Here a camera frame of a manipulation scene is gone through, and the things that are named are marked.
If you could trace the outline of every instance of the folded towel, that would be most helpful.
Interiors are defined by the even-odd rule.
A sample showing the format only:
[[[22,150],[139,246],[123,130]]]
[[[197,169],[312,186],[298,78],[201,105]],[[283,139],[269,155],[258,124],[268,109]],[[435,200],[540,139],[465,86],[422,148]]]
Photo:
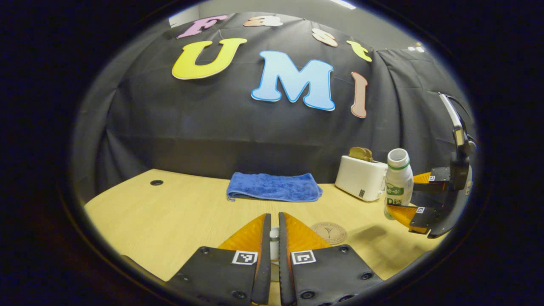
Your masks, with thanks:
[[[313,202],[323,190],[310,173],[298,176],[243,174],[235,172],[227,188],[227,198],[252,197],[287,202]]]

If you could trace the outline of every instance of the green label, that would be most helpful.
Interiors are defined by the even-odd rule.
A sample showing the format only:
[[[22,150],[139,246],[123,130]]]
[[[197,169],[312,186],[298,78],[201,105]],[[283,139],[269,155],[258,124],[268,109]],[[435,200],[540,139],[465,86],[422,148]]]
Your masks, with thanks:
[[[399,188],[387,183],[387,194],[389,195],[403,195],[404,188]]]
[[[391,199],[391,198],[387,198],[387,203],[388,203],[388,204],[402,205],[403,201],[402,201],[402,200],[399,200],[399,199]]]

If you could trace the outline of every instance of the black fabric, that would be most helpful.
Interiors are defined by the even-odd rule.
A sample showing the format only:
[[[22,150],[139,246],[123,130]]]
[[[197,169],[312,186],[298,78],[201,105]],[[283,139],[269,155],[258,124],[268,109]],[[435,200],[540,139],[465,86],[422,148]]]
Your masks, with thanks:
[[[447,166],[453,151],[451,123],[437,104],[438,96],[425,90],[455,89],[452,82],[436,77],[440,74],[432,60],[408,60],[403,51],[386,55],[358,41],[370,51],[369,63],[345,42],[357,41],[353,37],[286,15],[276,14],[283,22],[279,27],[243,26],[260,15],[270,14],[231,14],[182,39],[176,37],[192,22],[172,29],[156,26],[102,71],[83,102],[74,135],[73,180],[82,202],[152,168],[222,179],[234,172],[309,172],[317,183],[332,183],[340,157],[353,146],[371,149],[374,159],[382,162],[390,150],[405,148],[416,174]],[[331,33],[339,46],[317,41],[312,28]],[[192,80],[172,75],[183,46],[213,41],[196,61],[207,64],[226,38],[248,41],[224,71]],[[279,83],[280,101],[254,100],[250,93],[260,83],[264,60],[259,52],[264,50],[288,54],[298,69],[312,59],[331,64],[336,109],[305,106],[302,97],[308,88],[290,103]],[[368,81],[365,119],[350,111],[352,71]]]
[[[453,123],[438,92],[450,99],[467,132],[477,138],[474,114],[455,79],[428,52],[377,51],[391,74],[401,117],[400,147],[408,151],[414,174],[448,167],[455,151]]]

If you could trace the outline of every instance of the white toaster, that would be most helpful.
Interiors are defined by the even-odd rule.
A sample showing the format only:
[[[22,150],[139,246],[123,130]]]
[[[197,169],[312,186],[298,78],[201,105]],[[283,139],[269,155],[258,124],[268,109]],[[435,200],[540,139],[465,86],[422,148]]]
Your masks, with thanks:
[[[342,156],[336,176],[336,187],[363,201],[380,198],[385,189],[387,164],[358,160],[347,155]]]

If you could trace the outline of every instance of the letter m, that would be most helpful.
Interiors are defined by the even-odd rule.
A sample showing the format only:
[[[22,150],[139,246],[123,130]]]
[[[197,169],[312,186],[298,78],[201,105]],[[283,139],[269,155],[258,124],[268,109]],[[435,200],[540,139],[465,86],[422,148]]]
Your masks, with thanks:
[[[304,104],[309,107],[333,111],[335,103],[331,100],[330,73],[332,66],[320,60],[310,60],[302,70],[298,70],[289,56],[278,51],[261,51],[264,69],[259,88],[251,92],[251,97],[261,101],[278,101],[281,92],[276,89],[279,78],[287,98],[291,103],[298,100],[302,91],[310,85]]]

